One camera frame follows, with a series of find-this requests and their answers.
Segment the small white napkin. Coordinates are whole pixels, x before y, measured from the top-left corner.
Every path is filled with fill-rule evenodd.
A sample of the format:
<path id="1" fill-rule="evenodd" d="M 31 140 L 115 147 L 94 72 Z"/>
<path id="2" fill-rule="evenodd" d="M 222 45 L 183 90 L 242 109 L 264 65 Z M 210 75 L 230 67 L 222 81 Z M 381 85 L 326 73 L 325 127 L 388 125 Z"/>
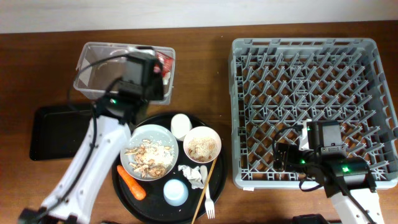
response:
<path id="1" fill-rule="evenodd" d="M 191 183 L 192 189 L 203 189 L 204 188 L 201 173 L 200 173 L 200 168 L 198 166 L 196 166 L 195 168 L 191 168 L 186 165 L 179 165 L 178 171 L 183 172 L 183 176 Z"/>

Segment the large white napkin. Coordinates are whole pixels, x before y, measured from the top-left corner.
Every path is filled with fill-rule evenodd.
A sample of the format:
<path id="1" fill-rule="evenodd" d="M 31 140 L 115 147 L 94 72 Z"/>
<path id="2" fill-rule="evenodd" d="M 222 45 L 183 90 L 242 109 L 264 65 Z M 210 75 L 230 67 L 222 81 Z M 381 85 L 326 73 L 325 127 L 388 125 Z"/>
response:
<path id="1" fill-rule="evenodd" d="M 168 70 L 166 72 L 162 72 L 163 85 L 168 85 L 169 84 L 170 77 L 171 77 L 171 71 L 170 70 Z"/>

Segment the wooden chopstick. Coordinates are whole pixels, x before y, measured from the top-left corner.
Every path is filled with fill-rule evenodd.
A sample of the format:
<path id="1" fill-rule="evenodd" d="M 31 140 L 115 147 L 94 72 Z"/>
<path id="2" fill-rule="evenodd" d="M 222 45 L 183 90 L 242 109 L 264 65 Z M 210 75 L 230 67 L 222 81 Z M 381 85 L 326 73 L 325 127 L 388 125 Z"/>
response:
<path id="1" fill-rule="evenodd" d="M 199 211 L 199 209 L 200 209 L 200 207 L 201 207 L 201 203 L 202 203 L 202 201 L 203 201 L 203 198 L 205 197 L 205 193 L 206 193 L 206 190 L 207 190 L 207 188 L 208 188 L 208 184 L 209 184 L 209 181 L 210 181 L 210 179 L 211 179 L 211 175 L 212 175 L 212 173 L 213 173 L 213 170 L 214 170 L 214 167 L 215 167 L 216 162 L 217 162 L 217 157 L 213 160 L 212 165 L 211 165 L 211 168 L 210 168 L 210 171 L 208 172 L 208 176 L 207 176 L 207 178 L 206 178 L 205 186 L 204 186 L 204 189 L 202 190 L 202 193 L 201 193 L 200 199 L 199 199 L 199 201 L 198 201 L 198 204 L 197 204 L 197 207 L 196 207 L 194 216 L 193 216 L 193 218 L 192 218 L 191 224 L 194 224 L 194 222 L 195 222 L 195 220 L 196 220 L 198 211 Z"/>

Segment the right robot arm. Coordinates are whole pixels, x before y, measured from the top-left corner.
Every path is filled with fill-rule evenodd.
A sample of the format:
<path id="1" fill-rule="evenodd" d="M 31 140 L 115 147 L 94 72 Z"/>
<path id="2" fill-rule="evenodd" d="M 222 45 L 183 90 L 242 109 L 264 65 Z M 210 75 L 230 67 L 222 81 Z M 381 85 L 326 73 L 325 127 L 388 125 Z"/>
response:
<path id="1" fill-rule="evenodd" d="M 332 201 L 342 223 L 384 223 L 376 181 L 368 163 L 348 157 L 336 120 L 309 121 L 292 127 L 306 133 L 308 149 L 272 139 L 273 168 L 303 174 L 314 180 Z"/>

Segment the grey round plate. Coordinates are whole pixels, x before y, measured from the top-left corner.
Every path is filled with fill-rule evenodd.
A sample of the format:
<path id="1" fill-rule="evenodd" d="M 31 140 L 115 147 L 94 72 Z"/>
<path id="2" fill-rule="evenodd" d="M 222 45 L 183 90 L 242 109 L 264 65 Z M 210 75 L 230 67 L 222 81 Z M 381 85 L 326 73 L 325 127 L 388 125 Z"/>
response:
<path id="1" fill-rule="evenodd" d="M 174 152 L 176 153 L 176 157 L 174 159 L 174 163 L 172 164 L 172 168 L 164 175 L 164 176 L 166 176 L 174 168 L 174 166 L 177 163 L 178 154 L 179 154 L 177 140 L 175 139 L 173 134 L 165 127 L 156 125 L 156 124 L 146 124 L 146 125 L 136 128 L 133 131 L 131 139 L 130 139 L 127 147 L 125 147 L 125 149 L 128 147 L 137 145 L 143 139 L 150 139 L 152 141 L 161 141 L 161 143 L 165 146 L 173 146 L 174 147 Z M 137 180 L 142 180 L 142 181 L 157 180 L 157 179 L 150 179 L 150 178 L 141 178 L 139 175 L 133 173 L 132 169 L 128 168 L 127 157 L 122 155 L 122 153 L 125 152 L 125 149 L 121 150 L 121 152 L 120 152 L 120 160 L 121 160 L 122 166 L 124 167 L 124 169 L 127 171 L 127 173 L 129 175 L 131 175 L 133 178 L 135 178 Z"/>

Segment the orange carrot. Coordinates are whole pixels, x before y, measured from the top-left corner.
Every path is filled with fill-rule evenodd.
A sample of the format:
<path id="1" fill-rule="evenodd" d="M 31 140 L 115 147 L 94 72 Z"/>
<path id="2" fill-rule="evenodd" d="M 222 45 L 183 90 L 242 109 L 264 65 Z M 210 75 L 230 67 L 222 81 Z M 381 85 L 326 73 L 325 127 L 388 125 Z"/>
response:
<path id="1" fill-rule="evenodd" d="M 122 165 L 117 165 L 117 172 L 123 179 L 125 184 L 128 186 L 130 192 L 136 200 L 144 200 L 146 197 L 146 191 L 142 186 L 124 169 Z"/>

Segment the pink bowl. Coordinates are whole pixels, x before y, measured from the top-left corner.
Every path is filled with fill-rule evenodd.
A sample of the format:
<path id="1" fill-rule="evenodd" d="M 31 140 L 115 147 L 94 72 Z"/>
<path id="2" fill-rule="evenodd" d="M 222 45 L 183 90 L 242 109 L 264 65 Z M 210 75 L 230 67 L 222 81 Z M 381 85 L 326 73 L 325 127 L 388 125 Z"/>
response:
<path id="1" fill-rule="evenodd" d="M 204 164 L 213 161 L 221 152 L 221 138 L 208 126 L 191 129 L 183 141 L 183 150 L 193 162 Z"/>

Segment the rice and mushroom leftovers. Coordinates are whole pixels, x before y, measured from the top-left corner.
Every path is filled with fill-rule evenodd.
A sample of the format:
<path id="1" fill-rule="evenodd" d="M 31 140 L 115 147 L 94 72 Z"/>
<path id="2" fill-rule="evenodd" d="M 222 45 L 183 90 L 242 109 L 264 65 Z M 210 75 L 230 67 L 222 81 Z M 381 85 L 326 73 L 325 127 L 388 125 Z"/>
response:
<path id="1" fill-rule="evenodd" d="M 128 168 L 141 178 L 158 179 L 171 168 L 176 157 L 173 146 L 165 146 L 161 141 L 143 139 L 122 153 L 127 157 Z"/>

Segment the white plastic fork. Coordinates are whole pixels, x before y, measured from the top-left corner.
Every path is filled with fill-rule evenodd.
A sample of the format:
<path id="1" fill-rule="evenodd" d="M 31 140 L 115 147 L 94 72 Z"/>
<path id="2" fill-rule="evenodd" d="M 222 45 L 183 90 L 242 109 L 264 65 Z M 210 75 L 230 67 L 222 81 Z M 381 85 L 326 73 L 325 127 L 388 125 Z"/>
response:
<path id="1" fill-rule="evenodd" d="M 201 181 L 203 184 L 205 184 L 208 178 L 208 170 L 206 166 L 204 165 L 200 166 L 200 174 L 201 174 Z M 206 215 L 208 219 L 213 219 L 215 218 L 215 205 L 214 201 L 210 197 L 209 186 L 206 188 L 205 197 L 206 197 L 205 199 Z"/>

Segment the red snack wrapper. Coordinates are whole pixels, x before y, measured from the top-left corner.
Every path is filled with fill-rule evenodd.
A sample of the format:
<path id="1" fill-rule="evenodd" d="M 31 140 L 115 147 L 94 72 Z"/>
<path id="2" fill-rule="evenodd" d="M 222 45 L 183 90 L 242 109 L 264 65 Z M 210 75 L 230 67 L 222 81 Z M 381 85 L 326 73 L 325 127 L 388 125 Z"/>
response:
<path id="1" fill-rule="evenodd" d="M 172 70 L 173 63 L 174 63 L 174 59 L 172 57 L 170 57 L 162 52 L 156 52 L 156 56 L 163 65 L 162 72 Z"/>

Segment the light blue cup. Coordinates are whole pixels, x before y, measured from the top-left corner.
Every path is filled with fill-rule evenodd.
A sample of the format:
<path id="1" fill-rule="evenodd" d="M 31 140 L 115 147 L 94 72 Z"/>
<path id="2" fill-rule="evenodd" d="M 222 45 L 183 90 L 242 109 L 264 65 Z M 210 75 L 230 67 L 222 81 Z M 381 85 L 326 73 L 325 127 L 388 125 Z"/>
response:
<path id="1" fill-rule="evenodd" d="M 170 179 L 164 185 L 163 189 L 165 201 L 174 207 L 180 206 L 187 201 L 187 186 L 180 180 Z"/>

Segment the white plastic cup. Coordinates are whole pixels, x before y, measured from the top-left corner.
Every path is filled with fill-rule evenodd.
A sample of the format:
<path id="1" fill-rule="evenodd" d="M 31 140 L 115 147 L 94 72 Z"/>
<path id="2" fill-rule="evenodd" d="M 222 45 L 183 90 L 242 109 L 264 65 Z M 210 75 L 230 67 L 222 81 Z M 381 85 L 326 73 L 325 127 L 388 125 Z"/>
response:
<path id="1" fill-rule="evenodd" d="M 192 129 L 190 118 L 182 113 L 173 116 L 170 124 L 170 130 L 175 138 L 184 141 L 187 133 Z"/>

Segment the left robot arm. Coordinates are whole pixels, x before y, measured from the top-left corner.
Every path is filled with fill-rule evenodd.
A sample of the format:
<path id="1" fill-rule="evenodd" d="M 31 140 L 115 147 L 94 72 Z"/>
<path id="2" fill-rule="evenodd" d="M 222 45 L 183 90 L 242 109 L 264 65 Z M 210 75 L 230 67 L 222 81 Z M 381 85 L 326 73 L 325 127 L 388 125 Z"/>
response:
<path id="1" fill-rule="evenodd" d="M 131 138 L 130 124 L 145 116 L 150 101 L 164 98 L 163 64 L 153 47 L 122 57 L 127 70 L 92 102 L 88 130 L 66 173 L 38 210 L 23 209 L 18 223 L 90 222 L 104 179 Z"/>

